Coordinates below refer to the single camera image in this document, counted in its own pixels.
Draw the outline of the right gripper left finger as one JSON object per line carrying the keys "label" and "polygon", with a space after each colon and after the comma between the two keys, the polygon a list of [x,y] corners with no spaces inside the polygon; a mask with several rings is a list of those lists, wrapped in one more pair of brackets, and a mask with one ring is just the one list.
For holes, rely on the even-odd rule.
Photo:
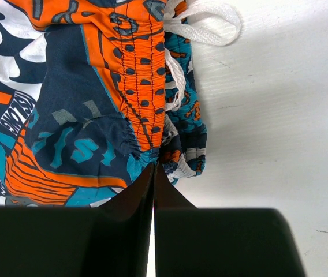
{"label": "right gripper left finger", "polygon": [[0,207],[0,276],[145,276],[154,171],[97,208]]}

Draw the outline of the colourful patterned shorts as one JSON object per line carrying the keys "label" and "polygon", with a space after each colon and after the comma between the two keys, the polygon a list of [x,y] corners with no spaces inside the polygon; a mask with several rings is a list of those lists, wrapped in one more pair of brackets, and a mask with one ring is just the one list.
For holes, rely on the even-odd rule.
{"label": "colourful patterned shorts", "polygon": [[151,163],[200,175],[191,43],[240,31],[213,1],[0,1],[0,206],[97,207]]}

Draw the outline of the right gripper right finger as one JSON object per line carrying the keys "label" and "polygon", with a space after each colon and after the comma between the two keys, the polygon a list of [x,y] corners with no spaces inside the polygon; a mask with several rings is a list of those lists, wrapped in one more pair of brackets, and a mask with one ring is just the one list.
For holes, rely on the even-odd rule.
{"label": "right gripper right finger", "polygon": [[157,276],[304,276],[292,232],[273,208],[198,208],[154,175]]}

